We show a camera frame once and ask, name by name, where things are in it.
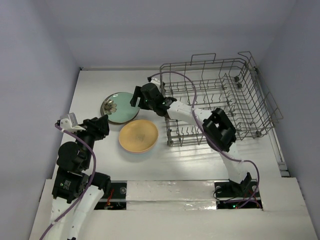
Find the green plate dark motif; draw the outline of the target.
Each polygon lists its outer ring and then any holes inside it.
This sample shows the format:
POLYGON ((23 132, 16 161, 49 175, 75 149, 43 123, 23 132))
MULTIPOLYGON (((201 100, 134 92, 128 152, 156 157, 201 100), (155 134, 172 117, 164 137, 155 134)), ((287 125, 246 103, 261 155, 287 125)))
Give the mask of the green plate dark motif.
POLYGON ((130 105, 132 97, 133 94, 129 92, 116 92, 103 101, 104 115, 108 115, 109 123, 125 124, 138 115, 140 109, 130 105))

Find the yellow plate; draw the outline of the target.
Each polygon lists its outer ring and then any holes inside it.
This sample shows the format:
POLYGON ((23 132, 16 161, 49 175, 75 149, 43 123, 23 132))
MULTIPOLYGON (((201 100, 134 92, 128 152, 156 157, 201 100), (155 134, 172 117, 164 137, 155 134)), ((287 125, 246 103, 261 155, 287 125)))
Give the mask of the yellow plate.
POLYGON ((158 137, 158 128, 152 121, 138 119, 127 123, 120 130, 118 140, 127 152, 143 154, 156 145, 158 137))

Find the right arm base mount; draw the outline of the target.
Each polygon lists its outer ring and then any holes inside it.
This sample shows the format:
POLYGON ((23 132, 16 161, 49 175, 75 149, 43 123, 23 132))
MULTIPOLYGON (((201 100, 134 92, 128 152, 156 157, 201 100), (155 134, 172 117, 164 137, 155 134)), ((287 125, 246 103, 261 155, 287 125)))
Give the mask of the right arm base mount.
POLYGON ((215 182, 212 196, 218 210, 263 209, 257 181, 252 180, 250 173, 241 183, 215 182))

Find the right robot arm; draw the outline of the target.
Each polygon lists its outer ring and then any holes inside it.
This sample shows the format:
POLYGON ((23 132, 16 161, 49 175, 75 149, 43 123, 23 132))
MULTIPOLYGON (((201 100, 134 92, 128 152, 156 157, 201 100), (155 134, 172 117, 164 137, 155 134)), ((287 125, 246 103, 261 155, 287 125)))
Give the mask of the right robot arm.
POLYGON ((132 107, 151 110, 158 116, 196 126, 203 133, 207 144, 219 152, 228 172, 230 190, 242 196, 249 189, 251 174, 244 167, 236 145, 236 129, 221 108, 213 111, 195 108, 173 97, 164 97, 152 82, 136 86, 130 100, 132 107))

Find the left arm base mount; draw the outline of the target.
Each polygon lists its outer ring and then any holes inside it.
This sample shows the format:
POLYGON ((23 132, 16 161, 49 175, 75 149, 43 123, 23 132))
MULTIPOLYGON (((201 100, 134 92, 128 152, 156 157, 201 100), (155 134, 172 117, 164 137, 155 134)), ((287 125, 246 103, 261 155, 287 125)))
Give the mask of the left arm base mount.
POLYGON ((126 210, 127 182, 112 181, 108 193, 98 201, 94 210, 126 210))

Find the dark olive plate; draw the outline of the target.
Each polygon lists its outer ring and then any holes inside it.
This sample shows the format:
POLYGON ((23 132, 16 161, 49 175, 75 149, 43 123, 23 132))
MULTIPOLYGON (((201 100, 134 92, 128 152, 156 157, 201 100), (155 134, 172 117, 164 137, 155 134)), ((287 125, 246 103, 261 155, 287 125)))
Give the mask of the dark olive plate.
POLYGON ((104 115, 105 115, 105 113, 104 113, 104 106, 105 106, 105 104, 102 103, 102 104, 101 104, 101 107, 100 107, 100 115, 101 115, 101 116, 104 116, 104 115))

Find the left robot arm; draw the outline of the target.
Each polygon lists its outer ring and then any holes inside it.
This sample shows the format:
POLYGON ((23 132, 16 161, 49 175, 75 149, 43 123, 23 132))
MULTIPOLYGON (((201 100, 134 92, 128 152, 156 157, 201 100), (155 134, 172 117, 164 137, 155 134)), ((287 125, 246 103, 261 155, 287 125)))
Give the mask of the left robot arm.
POLYGON ((58 166, 52 188, 50 224, 40 239, 77 240, 101 198, 110 194, 111 178, 96 171, 96 141, 109 135, 108 116, 77 122, 74 113, 60 117, 55 128, 74 141, 63 143, 57 153, 58 166))

